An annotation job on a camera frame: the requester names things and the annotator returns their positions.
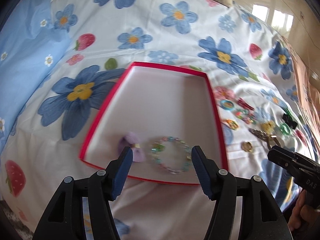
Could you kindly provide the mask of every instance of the purple scrunchie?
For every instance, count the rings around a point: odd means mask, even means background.
[[[118,144],[118,153],[119,155],[122,153],[123,148],[129,146],[133,152],[133,161],[137,163],[144,162],[146,160],[146,156],[141,148],[135,148],[134,144],[138,144],[140,142],[139,138],[133,132],[128,132],[124,137],[122,137]]]

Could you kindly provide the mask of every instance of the floral bed sheet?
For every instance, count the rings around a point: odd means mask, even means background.
[[[206,72],[217,104],[242,98],[254,107],[259,123],[275,122],[282,147],[318,161],[299,119],[286,45],[240,6],[227,8],[212,0],[51,0],[50,9],[47,21],[68,34],[70,46],[32,96],[21,101],[1,154],[1,194],[32,231],[64,177],[95,172],[78,153],[104,98],[132,61]],[[284,109],[298,122],[289,136],[277,129]],[[259,123],[246,124],[221,107],[219,112],[222,122],[231,119],[240,127],[223,124],[230,172],[245,178],[259,174],[284,210],[299,187],[267,160],[267,144],[248,131],[261,130]],[[0,132],[6,125],[1,117]],[[253,152],[241,149],[244,138]],[[128,179],[111,205],[122,239],[160,240],[203,239],[214,203],[198,186]],[[90,239],[88,213],[84,218]]]

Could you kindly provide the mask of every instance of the white daisy print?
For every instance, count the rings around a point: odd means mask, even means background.
[[[51,66],[51,64],[53,63],[53,57],[51,56],[51,54],[48,55],[48,57],[45,57],[45,62],[44,62],[48,67]]]
[[[8,53],[4,52],[1,54],[0,60],[3,61],[7,57]]]
[[[0,131],[4,132],[4,119],[0,117]]]
[[[47,21],[46,19],[43,19],[41,22],[40,22],[40,27],[45,27],[47,25]]]

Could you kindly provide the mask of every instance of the beige floor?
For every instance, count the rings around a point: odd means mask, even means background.
[[[288,38],[320,91],[320,23],[304,0],[234,0]]]

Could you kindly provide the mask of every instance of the screw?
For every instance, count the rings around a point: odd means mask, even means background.
[[[261,181],[261,177],[258,176],[258,175],[254,175],[254,176],[253,176],[253,179],[254,179],[256,182],[260,182],[260,181]]]
[[[97,171],[97,175],[98,176],[103,176],[103,175],[105,175],[106,174],[106,171],[105,170],[99,170],[99,171]]]
[[[65,183],[70,183],[72,181],[71,177],[65,177],[63,180]]]
[[[227,172],[227,170],[225,170],[225,169],[221,169],[221,170],[219,170],[219,174],[220,174],[220,175],[227,175],[228,172]]]

